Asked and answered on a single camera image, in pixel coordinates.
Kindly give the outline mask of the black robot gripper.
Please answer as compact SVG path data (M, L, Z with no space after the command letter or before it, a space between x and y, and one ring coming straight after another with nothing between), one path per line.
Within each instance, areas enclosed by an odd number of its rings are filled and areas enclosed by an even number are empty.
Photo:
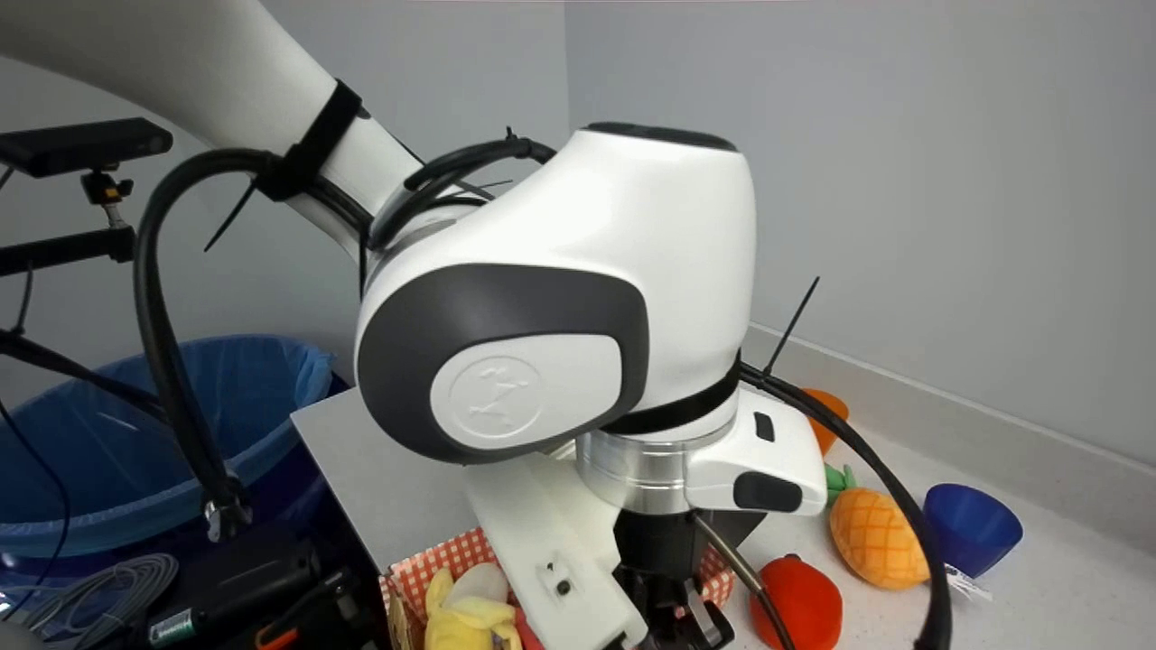
M722 612L702 595L703 535L688 518L613 520L613 580L648 621L638 650L722 650L733 641Z

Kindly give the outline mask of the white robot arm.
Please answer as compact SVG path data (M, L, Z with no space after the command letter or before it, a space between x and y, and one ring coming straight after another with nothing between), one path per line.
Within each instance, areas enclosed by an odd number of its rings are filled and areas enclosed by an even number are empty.
M707 513L808 518L808 420L739 364L756 270L747 158L722 136L587 124L561 150L507 134L415 158L260 0L0 0L0 56L95 85L196 134L142 221L245 169L377 255L354 388L437 463L570 441L619 503L621 637L682 624Z

